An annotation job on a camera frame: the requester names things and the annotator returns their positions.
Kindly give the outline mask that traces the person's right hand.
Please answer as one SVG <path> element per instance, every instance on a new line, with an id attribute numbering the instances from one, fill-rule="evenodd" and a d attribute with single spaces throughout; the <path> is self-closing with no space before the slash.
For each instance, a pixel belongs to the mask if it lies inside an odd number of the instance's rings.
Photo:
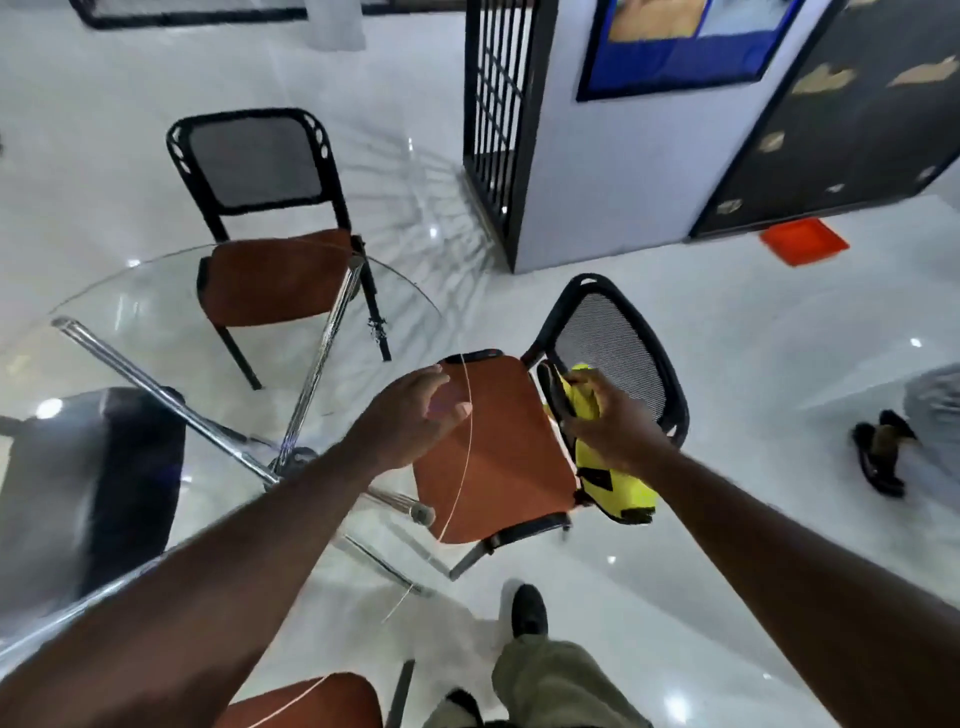
<path id="1" fill-rule="evenodd" d="M 654 455 L 670 450 L 673 443 L 643 404 L 611 383 L 600 370 L 570 370 L 565 380 L 594 394 L 599 416 L 566 416 L 561 420 L 562 432 L 590 446 L 606 467 L 647 479 L 646 465 Z"/>

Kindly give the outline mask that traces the person's left hand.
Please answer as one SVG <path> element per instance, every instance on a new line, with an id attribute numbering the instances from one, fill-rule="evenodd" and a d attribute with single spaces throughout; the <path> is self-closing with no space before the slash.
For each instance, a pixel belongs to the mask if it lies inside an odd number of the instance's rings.
<path id="1" fill-rule="evenodd" d="M 431 436 L 426 424 L 431 401 L 470 402 L 441 365 L 413 370 L 373 398 L 343 437 L 343 450 L 372 477 L 413 464 L 454 431 Z"/>

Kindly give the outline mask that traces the yellow and black bag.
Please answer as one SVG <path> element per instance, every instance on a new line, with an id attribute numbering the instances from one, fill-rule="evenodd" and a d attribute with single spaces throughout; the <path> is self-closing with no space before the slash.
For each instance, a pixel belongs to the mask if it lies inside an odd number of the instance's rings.
<path id="1" fill-rule="evenodd" d="M 562 419 L 579 413 L 591 416 L 591 402 L 583 401 L 578 393 L 571 392 L 568 383 L 558 368 L 547 359 L 535 367 L 536 378 L 545 397 L 545 409 L 561 428 Z M 560 431 L 572 462 L 578 482 L 574 491 L 574 503 L 578 506 L 593 506 L 607 518 L 625 526 L 650 524 L 656 513 L 657 494 L 642 480 L 630 474 L 606 467 L 601 457 L 586 443 Z"/>

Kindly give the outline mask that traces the person's right forearm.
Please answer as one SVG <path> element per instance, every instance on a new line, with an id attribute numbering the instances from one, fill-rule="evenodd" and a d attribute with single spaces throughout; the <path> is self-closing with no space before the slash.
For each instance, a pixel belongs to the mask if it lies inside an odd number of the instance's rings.
<path id="1" fill-rule="evenodd" d="M 960 728 L 960 610 L 670 444 L 639 477 L 842 728 Z"/>

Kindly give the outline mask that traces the person's left forearm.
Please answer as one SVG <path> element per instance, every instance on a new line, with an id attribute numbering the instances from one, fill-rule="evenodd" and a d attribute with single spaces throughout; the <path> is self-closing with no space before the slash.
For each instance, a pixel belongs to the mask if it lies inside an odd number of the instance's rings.
<path id="1" fill-rule="evenodd" d="M 340 443 L 86 609 L 0 682 L 0 728 L 211 728 L 385 470 Z"/>

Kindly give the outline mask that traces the brown seat mesh back chair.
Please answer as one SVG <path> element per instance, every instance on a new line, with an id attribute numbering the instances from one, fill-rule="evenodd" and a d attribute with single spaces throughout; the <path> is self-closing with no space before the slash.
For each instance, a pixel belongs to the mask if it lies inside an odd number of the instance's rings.
<path id="1" fill-rule="evenodd" d="M 290 323 L 330 313 L 353 257 L 381 357 L 391 361 L 386 322 L 366 245 L 354 231 L 330 136 L 296 107 L 225 111 L 182 118 L 166 148 L 215 246 L 198 263 L 205 317 L 253 391 L 263 389 L 231 329 Z M 292 236 L 233 240 L 223 220 L 329 205 L 335 226 Z"/>
<path id="2" fill-rule="evenodd" d="M 336 672 L 234 702 L 213 728 L 401 728 L 415 665 L 403 663 L 386 714 L 367 678 Z"/>
<path id="3" fill-rule="evenodd" d="M 436 542 L 470 546 L 458 563 L 438 565 L 450 581 L 503 547 L 553 530 L 567 535 L 576 509 L 595 508 L 574 502 L 574 467 L 536 375 L 543 359 L 563 376 L 600 369 L 647 408 L 673 445 L 687 439 L 687 399 L 654 330 L 609 278 L 575 275 L 521 357 L 486 348 L 441 362 L 473 410 L 413 474 L 419 499 L 436 513 L 429 528 Z"/>

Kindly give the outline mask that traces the person's black shoe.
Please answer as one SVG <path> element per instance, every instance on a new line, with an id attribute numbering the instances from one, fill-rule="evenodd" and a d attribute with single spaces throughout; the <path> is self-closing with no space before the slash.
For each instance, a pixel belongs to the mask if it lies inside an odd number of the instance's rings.
<path id="1" fill-rule="evenodd" d="M 533 584 L 523 583 L 514 591 L 510 604 L 510 629 L 515 639 L 548 636 L 546 603 Z"/>

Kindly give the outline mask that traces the orange tray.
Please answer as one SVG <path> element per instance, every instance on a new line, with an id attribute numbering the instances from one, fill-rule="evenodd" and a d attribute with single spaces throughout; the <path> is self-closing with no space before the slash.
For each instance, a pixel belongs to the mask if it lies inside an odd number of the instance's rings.
<path id="1" fill-rule="evenodd" d="M 831 227 L 810 217 L 774 224 L 759 238 L 781 262 L 795 268 L 826 261 L 850 249 Z"/>

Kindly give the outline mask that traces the black metal grille gate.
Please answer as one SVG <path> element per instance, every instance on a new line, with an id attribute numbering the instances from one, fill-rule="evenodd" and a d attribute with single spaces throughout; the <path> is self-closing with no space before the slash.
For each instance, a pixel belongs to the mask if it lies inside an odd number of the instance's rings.
<path id="1" fill-rule="evenodd" d="M 462 170 L 511 273 L 544 102 L 559 0 L 465 0 Z"/>

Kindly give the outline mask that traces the person's green trousers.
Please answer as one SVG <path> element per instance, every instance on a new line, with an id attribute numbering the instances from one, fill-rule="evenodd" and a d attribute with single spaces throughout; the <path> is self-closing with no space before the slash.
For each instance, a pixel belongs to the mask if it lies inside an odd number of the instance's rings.
<path id="1" fill-rule="evenodd" d="M 422 728 L 654 728 L 582 646 L 546 636 L 508 642 L 495 662 L 491 685 L 507 710 L 486 721 L 457 688 Z"/>

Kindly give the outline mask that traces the blue framed poster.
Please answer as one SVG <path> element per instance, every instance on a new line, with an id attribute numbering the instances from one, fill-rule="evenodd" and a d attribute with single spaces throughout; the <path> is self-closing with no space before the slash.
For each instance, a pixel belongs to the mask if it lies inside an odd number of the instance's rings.
<path id="1" fill-rule="evenodd" d="M 596 0 L 576 101 L 762 79 L 806 0 Z"/>

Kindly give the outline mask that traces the black notice board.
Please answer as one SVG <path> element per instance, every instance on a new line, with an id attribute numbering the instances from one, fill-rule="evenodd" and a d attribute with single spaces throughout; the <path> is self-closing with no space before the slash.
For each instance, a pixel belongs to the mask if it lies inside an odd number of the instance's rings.
<path id="1" fill-rule="evenodd" d="M 960 160 L 960 0 L 831 0 L 691 239 L 882 206 Z"/>

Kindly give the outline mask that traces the black chair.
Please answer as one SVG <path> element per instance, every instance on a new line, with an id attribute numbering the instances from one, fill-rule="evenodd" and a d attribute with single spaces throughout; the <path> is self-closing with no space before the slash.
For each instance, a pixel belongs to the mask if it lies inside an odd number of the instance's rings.
<path id="1" fill-rule="evenodd" d="M 0 416 L 0 634 L 26 629 L 158 558 L 182 485 L 186 424 L 129 387 Z"/>

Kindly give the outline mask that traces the white pillar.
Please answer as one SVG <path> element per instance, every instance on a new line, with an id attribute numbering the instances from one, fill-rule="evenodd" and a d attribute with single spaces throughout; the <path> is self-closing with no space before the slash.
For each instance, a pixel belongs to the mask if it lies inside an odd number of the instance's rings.
<path id="1" fill-rule="evenodd" d="M 303 0 L 307 46 L 317 52 L 362 52 L 367 48 L 362 0 Z"/>

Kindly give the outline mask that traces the chrome table frame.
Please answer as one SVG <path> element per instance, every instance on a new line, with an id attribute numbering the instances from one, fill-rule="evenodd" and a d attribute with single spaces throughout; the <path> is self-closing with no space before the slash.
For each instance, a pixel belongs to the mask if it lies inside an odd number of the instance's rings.
<path id="1" fill-rule="evenodd" d="M 164 409 L 185 423 L 190 430 L 198 433 L 215 448 L 252 472 L 264 484 L 265 490 L 270 490 L 281 482 L 281 476 L 287 475 L 287 472 L 290 471 L 287 466 L 292 462 L 297 441 L 304 428 L 309 408 L 319 390 L 322 374 L 330 360 L 334 342 L 342 327 L 350 299 L 361 283 L 365 284 L 366 292 L 366 279 L 373 275 L 371 267 L 370 259 L 358 252 L 355 252 L 346 264 L 342 283 L 320 336 L 317 352 L 307 372 L 305 383 L 297 396 L 293 413 L 274 458 L 274 468 L 263 465 L 255 457 L 246 453 L 239 444 L 240 440 L 232 439 L 219 423 L 205 418 L 186 403 L 179 401 L 174 394 L 167 391 L 149 373 L 142 370 L 106 341 L 97 337 L 80 321 L 69 316 L 56 316 L 52 319 L 51 326 L 88 352 L 93 358 L 113 370 L 114 373 L 120 375 L 125 381 L 145 392 Z M 433 523 L 434 510 L 410 496 L 391 491 L 381 491 L 373 487 L 370 487 L 364 495 L 381 506 L 409 517 L 420 526 L 426 527 Z M 428 595 L 428 589 L 425 586 L 409 579 L 360 540 L 356 540 L 346 533 L 343 533 L 339 538 L 361 552 L 363 556 L 406 588 L 401 600 L 409 594 L 419 597 Z"/>

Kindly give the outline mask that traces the black metal frame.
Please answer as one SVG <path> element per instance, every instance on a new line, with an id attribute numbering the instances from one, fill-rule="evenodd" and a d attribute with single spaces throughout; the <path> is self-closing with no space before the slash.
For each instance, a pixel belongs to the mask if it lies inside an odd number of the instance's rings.
<path id="1" fill-rule="evenodd" d="M 306 0 L 67 0 L 95 31 L 305 21 Z M 467 0 L 361 0 L 366 17 L 463 12 Z"/>

